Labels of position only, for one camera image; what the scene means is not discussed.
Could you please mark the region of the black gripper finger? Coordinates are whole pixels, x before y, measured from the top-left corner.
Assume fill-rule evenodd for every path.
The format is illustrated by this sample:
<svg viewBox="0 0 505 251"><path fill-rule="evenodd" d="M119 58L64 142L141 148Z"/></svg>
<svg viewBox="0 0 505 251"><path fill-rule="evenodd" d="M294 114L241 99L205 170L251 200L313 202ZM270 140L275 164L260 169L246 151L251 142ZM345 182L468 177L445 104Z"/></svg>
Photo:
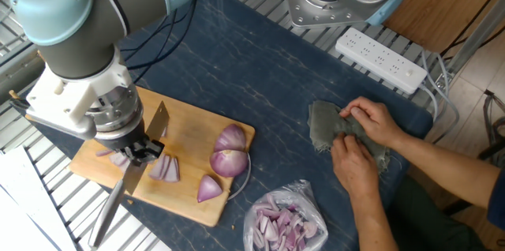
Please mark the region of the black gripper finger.
<svg viewBox="0 0 505 251"><path fill-rule="evenodd" d="M143 139L140 142L140 160L155 161L163 152L165 144L158 140Z"/></svg>
<svg viewBox="0 0 505 251"><path fill-rule="evenodd" d="M125 147L124 156L137 166L149 161L149 156L144 148L134 148L133 146Z"/></svg>

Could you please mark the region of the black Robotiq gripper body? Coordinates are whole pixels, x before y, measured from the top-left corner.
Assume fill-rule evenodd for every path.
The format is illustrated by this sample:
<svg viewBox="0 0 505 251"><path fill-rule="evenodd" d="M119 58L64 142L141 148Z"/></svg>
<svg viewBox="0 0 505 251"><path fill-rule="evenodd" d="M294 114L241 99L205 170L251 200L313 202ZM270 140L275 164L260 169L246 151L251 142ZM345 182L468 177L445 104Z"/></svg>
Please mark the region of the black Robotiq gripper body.
<svg viewBox="0 0 505 251"><path fill-rule="evenodd" d="M146 148L149 142L143 122L139 122L137 125L128 124L110 132L98 132L96 140L111 150L131 148L134 151Z"/></svg>

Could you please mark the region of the person's left hand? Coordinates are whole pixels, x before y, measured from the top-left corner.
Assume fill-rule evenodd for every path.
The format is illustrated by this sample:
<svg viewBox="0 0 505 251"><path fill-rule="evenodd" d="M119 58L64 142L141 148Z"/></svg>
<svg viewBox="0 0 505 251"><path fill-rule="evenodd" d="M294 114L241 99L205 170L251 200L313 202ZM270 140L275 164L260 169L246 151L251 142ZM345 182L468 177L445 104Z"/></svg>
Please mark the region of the person's left hand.
<svg viewBox="0 0 505 251"><path fill-rule="evenodd" d="M354 135L340 133L331 147L333 171L352 201L379 199L376 162Z"/></svg>

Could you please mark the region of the person's right hand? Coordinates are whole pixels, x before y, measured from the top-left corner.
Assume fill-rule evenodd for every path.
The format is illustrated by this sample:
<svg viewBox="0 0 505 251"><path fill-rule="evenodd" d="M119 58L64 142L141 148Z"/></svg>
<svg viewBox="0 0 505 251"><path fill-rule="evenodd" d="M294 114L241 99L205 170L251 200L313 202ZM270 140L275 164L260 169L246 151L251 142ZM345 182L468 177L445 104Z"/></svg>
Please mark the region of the person's right hand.
<svg viewBox="0 0 505 251"><path fill-rule="evenodd" d="M339 114L343 118L352 116L370 139L389 148L395 148L396 143L406 135L383 103L375 103L363 96L348 103Z"/></svg>

